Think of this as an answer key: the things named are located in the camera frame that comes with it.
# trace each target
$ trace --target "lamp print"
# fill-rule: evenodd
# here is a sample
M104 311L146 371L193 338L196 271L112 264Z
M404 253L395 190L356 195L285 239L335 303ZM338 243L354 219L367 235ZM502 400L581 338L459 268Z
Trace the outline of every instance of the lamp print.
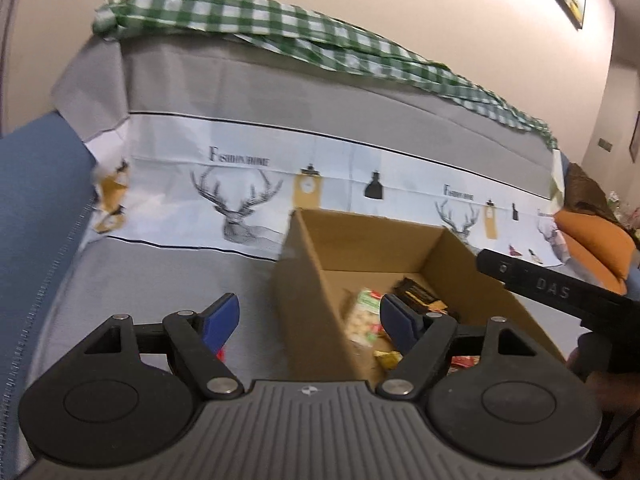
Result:
M484 232L489 240L498 239L498 229L495 226L495 204L491 199L484 206Z
M529 249L529 254L531 254L531 259L539 265L542 265L542 260L538 257L538 255Z
M293 183L293 207L304 209L318 209L322 191L322 176L313 164L306 170L300 170Z
M364 189L364 196L367 198L373 198L375 200L382 200L383 197L383 187L380 184L380 173L374 171L371 174L371 182L367 184L367 187Z
M519 253L514 246L512 246L511 244L509 244L509 256L513 257L513 258L521 258L522 257L522 253Z

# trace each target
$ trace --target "green gingham cloth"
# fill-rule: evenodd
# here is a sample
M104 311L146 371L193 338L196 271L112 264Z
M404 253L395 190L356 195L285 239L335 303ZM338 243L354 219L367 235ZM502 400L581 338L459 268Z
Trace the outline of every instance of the green gingham cloth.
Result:
M275 0L107 0L94 34L111 40L143 34L226 34L334 72L406 83L558 147L547 124L499 95L382 36Z

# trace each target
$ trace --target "antlers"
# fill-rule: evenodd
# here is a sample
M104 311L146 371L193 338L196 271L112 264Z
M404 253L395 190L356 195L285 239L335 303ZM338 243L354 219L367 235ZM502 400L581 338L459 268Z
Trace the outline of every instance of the antlers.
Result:
M473 227L478 221L478 216L480 215L479 209L474 209L471 204L469 204L469 209L471 209L471 218L469 218L465 213L465 224L462 226L462 231L469 231L470 227Z
M449 211L446 214L444 213L444 206L447 205L448 201L449 200L447 199L444 202L442 202L442 204L438 204L436 202L436 211L438 212L438 215L440 216L440 218L445 224L447 224L449 227L451 227L451 229L453 229L454 232L461 233L461 234L462 233L468 234L469 228L473 227L473 225L475 225L476 222L478 221L480 210L474 209L473 206L469 204L469 209L471 209L471 218L469 218L469 215L465 214L465 223L462 225L462 229L458 229L456 226L456 223L453 221L453 218L451 216L451 209L449 209Z
M225 216L228 216L232 213L236 213L241 218L249 216L254 212L254 210L251 209L252 207L268 202L274 197L274 195L276 195L277 192L279 192L280 188L282 187L282 180L280 180L279 183L277 183L276 186L273 187L264 172L262 170L258 170L260 171L260 176L264 180L264 191L256 194L255 187L251 186L251 196L247 200L243 200L241 202L238 211L231 211L226 206L226 200L220 196L220 181L216 181L211 192L207 190L207 176L214 168L215 166L211 166L207 171L205 171L200 176L199 182L196 182L196 177L194 176L192 171L191 182L193 183L195 189L198 191L199 195L203 198L206 198L210 202L213 202L216 211L222 213Z
M445 200L442 204L440 204L439 207L438 207L438 203L436 202L436 211L438 212L438 215L440 216L440 218L445 224L451 227L454 231L457 231L458 228L456 227L456 224L453 221L453 218L451 217L451 209L449 209L449 212L446 215L444 214L444 206L447 205L448 201L449 200Z
M253 213L253 210L251 209L252 207L268 202L282 187L282 180L280 180L279 183L271 189L271 182L269 182L267 176L262 170L258 171L260 171L260 176L264 180L264 191L256 195L255 187L253 185L251 186L251 196L247 200L243 200L240 204L240 209L238 209L238 214L241 216L248 216Z
M216 211L225 214L229 212L229 209L226 208L226 200L220 196L220 182L216 181L211 193L207 190L207 176L209 175L209 173L211 173L211 171L213 171L214 168L215 166L211 166L207 171L200 175L199 184L196 183L196 177L194 176L193 171L191 171L191 182L193 183L195 189L198 190L198 193L201 197L206 198L210 202L213 202Z

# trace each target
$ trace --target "snack package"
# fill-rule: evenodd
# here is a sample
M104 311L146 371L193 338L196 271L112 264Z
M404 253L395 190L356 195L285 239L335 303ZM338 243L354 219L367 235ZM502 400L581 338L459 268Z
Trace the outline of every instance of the snack package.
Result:
M463 370L464 368L471 368L476 366L480 362L479 355L456 355L451 358L451 365L447 371L447 375Z
M449 315L447 305L442 300L411 278L403 278L396 283L393 292L399 300L421 316L427 312Z
M402 354L395 350L391 352L374 350L373 356L376 358L376 361L378 361L378 364L380 364L380 366L382 366L387 372L389 370L394 370L402 359Z
M380 324L381 299L381 294L368 288L358 293L346 322L346 335L357 345L372 348L374 341L383 335Z

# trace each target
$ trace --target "orange pillow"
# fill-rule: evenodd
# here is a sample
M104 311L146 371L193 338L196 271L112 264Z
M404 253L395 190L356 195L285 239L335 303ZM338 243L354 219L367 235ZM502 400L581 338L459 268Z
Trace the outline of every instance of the orange pillow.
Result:
M617 225L595 215L571 213L562 209L556 213L555 218L563 233L584 246L617 278L626 280L631 256L636 248L631 236Z
M566 241L567 249L572 258L575 258L582 266L593 274L602 284L603 288L616 294L626 294L626 285L603 265L603 263L591 254L587 249L571 238L567 233L562 233Z

